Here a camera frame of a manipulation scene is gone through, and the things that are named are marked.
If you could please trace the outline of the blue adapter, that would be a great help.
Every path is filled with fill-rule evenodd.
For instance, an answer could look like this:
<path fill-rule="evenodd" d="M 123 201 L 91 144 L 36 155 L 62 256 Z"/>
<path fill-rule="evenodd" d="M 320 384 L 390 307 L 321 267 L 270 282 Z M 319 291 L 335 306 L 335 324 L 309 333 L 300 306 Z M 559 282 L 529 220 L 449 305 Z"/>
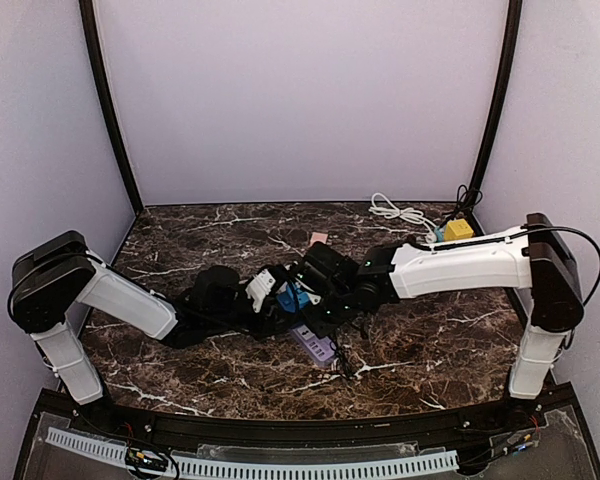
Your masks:
<path fill-rule="evenodd" d="M 300 284 L 294 284 L 293 286 L 287 284 L 285 288 L 277 294 L 276 299 L 282 310 L 287 313 L 296 313 L 309 304 L 318 305 L 321 301 L 319 295 L 306 289 Z"/>

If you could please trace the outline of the purple power strip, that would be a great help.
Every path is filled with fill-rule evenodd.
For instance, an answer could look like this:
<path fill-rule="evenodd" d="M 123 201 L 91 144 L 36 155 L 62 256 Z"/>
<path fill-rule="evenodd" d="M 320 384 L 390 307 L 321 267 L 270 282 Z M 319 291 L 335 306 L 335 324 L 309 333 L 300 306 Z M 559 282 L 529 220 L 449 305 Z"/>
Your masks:
<path fill-rule="evenodd" d="M 294 326 L 289 333 L 317 366 L 326 368 L 333 364 L 336 353 L 329 338 L 318 338 L 304 324 Z"/>

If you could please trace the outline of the black plug adapter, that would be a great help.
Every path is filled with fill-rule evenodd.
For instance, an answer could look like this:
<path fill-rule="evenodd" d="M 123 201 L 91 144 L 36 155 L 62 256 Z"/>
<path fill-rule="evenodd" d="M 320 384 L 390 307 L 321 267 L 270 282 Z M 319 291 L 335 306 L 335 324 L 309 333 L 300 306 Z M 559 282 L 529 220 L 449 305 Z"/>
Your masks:
<path fill-rule="evenodd" d="M 334 352 L 335 360 L 334 363 L 336 365 L 336 370 L 346 379 L 352 379 L 354 377 L 354 371 L 352 369 L 351 363 L 344 352 L 344 350 L 340 347 L 338 341 L 335 338 L 330 339 L 330 346 Z"/>

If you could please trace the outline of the pink charger cube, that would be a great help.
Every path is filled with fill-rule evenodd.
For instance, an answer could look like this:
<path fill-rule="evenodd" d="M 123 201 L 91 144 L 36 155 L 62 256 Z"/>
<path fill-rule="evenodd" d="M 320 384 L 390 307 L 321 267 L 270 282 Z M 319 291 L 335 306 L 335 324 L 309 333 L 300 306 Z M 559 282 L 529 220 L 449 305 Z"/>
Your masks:
<path fill-rule="evenodd" d="M 326 243 L 328 235 L 326 233 L 313 232 L 310 237 L 309 244 L 313 245 L 316 242 Z"/>

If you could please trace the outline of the teal power strip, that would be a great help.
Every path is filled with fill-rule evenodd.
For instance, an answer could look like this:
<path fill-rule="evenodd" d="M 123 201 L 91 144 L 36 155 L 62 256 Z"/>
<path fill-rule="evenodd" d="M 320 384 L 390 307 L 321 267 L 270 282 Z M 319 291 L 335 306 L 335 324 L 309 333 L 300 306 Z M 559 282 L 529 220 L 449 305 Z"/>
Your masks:
<path fill-rule="evenodd" d="M 429 243 L 445 242 L 445 228 L 436 228 L 428 235 Z"/>

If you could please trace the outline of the yellow cube socket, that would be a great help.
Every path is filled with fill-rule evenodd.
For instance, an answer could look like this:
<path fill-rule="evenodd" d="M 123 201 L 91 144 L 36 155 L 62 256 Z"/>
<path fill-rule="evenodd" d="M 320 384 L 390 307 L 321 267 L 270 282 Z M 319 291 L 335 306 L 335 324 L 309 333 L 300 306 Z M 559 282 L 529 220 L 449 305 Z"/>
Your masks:
<path fill-rule="evenodd" d="M 464 218 L 449 221 L 444 227 L 443 239 L 445 242 L 471 239 L 474 230 Z"/>

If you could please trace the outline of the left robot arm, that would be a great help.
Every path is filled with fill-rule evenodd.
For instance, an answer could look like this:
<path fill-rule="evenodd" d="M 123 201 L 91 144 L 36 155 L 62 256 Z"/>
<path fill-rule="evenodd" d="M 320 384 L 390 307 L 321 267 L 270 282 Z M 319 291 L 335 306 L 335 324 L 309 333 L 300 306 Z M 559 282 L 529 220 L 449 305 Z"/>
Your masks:
<path fill-rule="evenodd" d="M 36 343 L 79 405 L 100 401 L 106 388 L 68 324 L 74 304 L 104 312 L 174 349 L 226 331 L 265 339 L 288 330 L 299 316 L 277 299 L 291 285 L 282 265 L 266 267 L 248 281 L 232 268 L 214 265 L 170 299 L 116 271 L 75 230 L 17 258 L 11 278 L 9 317 Z"/>

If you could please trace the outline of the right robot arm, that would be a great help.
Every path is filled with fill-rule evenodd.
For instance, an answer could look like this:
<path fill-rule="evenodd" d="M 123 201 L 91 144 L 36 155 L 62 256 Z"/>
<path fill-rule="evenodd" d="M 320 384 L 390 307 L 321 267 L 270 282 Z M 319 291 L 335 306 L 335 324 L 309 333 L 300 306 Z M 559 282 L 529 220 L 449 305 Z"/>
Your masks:
<path fill-rule="evenodd" d="M 577 261 L 563 240 L 564 226 L 542 213 L 523 225 L 472 239 L 371 248 L 361 262 L 322 242 L 309 248 L 296 279 L 319 296 L 318 319 L 332 332 L 356 313 L 422 295 L 482 288 L 527 289 L 531 313 L 509 375 L 511 397 L 541 392 L 561 344 L 584 318 L 588 302 Z"/>

